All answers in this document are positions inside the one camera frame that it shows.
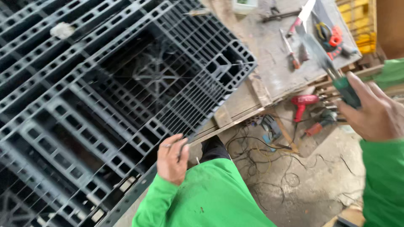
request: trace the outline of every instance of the green tool handle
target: green tool handle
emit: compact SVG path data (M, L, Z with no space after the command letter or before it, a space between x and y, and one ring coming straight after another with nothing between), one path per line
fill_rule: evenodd
M346 77L338 78L332 84L341 93L344 102L355 109L361 107L360 99Z

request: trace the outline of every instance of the yellow crate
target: yellow crate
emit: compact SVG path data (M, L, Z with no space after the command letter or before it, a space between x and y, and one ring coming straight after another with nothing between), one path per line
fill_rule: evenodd
M376 51L376 0L336 0L362 54Z

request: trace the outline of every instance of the hand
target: hand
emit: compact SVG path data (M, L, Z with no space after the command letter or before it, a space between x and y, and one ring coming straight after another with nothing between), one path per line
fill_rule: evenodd
M347 78L362 108L356 110L343 101L337 102L337 106L355 132L372 142L404 137L404 106L388 97L374 82L366 85L351 72Z
M185 145L188 139L178 141L181 137L182 134L177 134L165 139L157 153L157 174L178 186L185 179L189 156L189 146Z

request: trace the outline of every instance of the black pants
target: black pants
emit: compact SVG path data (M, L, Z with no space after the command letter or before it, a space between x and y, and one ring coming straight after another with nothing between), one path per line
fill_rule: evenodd
M213 136L202 142L202 158L200 163L213 160L215 158L230 159L230 155L226 150L225 145L219 139L219 136Z

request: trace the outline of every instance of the wooden workbench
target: wooden workbench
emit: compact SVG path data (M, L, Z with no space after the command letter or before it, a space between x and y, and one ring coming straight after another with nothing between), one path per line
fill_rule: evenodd
M295 11L306 4L306 1L278 0L277 7L281 13ZM331 20L342 29L344 42L347 45L356 46L333 0L321 1ZM299 70L290 70L287 60L288 52L279 29L287 31L296 17L262 23L261 15L270 11L272 0L259 0L259 7L245 17L236 16L232 12L231 0L203 0L202 2L211 8L222 23L248 46L258 59L258 67L220 107L215 114L215 119L211 119L203 127L194 138L192 145L259 114L264 107L273 106L278 101L286 99L295 90L325 74L325 71L313 59L306 61ZM310 18L307 22L307 32L312 33L312 31L313 24ZM289 42L292 49L298 54L301 45L298 37L289 38ZM339 56L334 63L337 67L343 67L360 58L360 55L354 55L349 59ZM285 109L282 108L280 114L285 114L284 111ZM288 115L291 116L295 112L294 109L288 111L290 112ZM285 128L292 127L290 121L284 121L283 124L285 124Z

